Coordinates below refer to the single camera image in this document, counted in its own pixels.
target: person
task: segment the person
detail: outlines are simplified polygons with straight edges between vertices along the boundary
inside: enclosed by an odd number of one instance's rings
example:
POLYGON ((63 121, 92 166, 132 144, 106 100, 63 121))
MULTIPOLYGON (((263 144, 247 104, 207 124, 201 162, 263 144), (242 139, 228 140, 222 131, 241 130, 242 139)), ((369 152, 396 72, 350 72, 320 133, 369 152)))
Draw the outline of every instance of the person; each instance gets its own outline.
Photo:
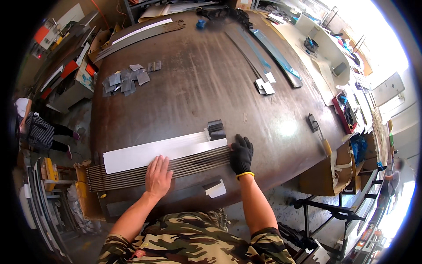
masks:
POLYGON ((380 194, 384 195, 385 197, 391 197, 395 194, 395 190, 400 182, 400 172, 403 169, 404 161, 399 158, 394 163, 395 172, 391 175, 384 176, 384 182, 381 187, 380 194))
POLYGON ((108 234, 97 263, 283 263, 294 264, 276 217, 251 172, 254 148, 247 137, 229 144, 230 166, 241 187, 251 242, 227 232, 223 209, 165 215, 139 235, 146 217, 167 193, 173 171, 168 157, 155 157, 146 172, 146 191, 108 234))
POLYGON ((28 144, 40 150, 58 150, 65 152, 69 159, 72 159, 70 146, 55 141, 53 135, 70 136, 79 140, 79 133, 71 129, 59 125, 50 125, 42 119, 38 113, 31 111, 32 100, 28 98, 18 98, 15 102, 18 112, 20 137, 28 142, 28 144))

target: rusty steel table surface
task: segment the rusty steel table surface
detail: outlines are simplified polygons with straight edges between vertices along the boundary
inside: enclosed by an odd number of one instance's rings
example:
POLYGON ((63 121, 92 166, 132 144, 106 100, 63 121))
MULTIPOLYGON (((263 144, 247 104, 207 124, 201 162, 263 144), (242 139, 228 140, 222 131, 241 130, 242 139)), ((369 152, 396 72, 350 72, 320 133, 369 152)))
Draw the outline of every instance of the rusty steel table surface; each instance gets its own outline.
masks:
MULTIPOLYGON (((137 42, 106 57, 98 74, 92 99, 91 152, 103 153, 203 131, 207 123, 221 119, 227 141, 239 133, 254 144, 251 170, 262 189, 280 185, 325 158, 317 133, 307 124, 308 113, 319 122, 333 150, 342 145, 345 133, 332 107, 327 107, 301 60, 261 14, 248 12, 254 28, 260 29, 302 77, 303 87, 292 89, 274 60, 253 40, 271 65, 275 94, 260 95, 251 67, 221 29, 197 30, 195 12, 177 13, 136 24, 118 32, 112 41, 138 28, 167 18, 183 19, 182 30, 137 42), (151 72, 151 81, 127 97, 123 93, 102 97, 103 80, 131 64, 144 67, 161 60, 161 70, 151 72)), ((231 22, 225 27, 240 24, 231 22)), ((144 186, 113 190, 100 199, 108 222, 106 204, 135 201, 144 186)), ((241 200, 240 186, 230 166, 172 180, 167 196, 149 219, 167 213, 212 210, 241 200), (227 194, 211 199, 201 182, 219 176, 227 194)))

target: purple shoe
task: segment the purple shoe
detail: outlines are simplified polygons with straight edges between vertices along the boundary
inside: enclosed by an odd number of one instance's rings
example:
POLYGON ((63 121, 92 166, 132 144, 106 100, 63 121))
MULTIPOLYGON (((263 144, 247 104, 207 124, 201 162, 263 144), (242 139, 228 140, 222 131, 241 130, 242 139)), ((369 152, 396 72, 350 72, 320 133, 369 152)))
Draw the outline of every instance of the purple shoe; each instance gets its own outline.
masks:
POLYGON ((70 151, 70 146, 68 145, 68 151, 66 152, 66 155, 70 160, 72 160, 72 152, 70 151))
POLYGON ((80 138, 79 133, 78 132, 74 132, 73 133, 73 138, 76 139, 76 140, 79 140, 79 138, 80 138))

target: striped apron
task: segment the striped apron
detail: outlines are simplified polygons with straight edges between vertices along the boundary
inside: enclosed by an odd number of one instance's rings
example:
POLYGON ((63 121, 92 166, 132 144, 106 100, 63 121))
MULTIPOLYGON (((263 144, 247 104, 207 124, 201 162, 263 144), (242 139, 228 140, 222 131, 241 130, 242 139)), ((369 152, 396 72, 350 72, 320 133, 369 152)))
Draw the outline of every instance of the striped apron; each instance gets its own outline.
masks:
MULTIPOLYGON (((18 114, 19 124, 23 117, 18 114)), ((25 121, 28 133, 21 134, 21 138, 25 139, 31 147, 39 150, 49 150, 53 144, 54 127, 48 124, 44 119, 30 112, 25 121)))

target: black work glove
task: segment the black work glove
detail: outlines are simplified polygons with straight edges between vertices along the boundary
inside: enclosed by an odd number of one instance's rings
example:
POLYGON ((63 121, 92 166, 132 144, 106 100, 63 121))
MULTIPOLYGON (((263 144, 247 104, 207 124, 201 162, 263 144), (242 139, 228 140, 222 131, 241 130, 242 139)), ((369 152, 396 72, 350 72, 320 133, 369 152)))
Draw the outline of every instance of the black work glove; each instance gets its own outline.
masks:
POLYGON ((245 172, 251 172, 252 156, 254 154, 254 146, 247 137, 242 138, 241 135, 235 136, 236 142, 232 143, 230 151, 230 167, 236 175, 245 172))

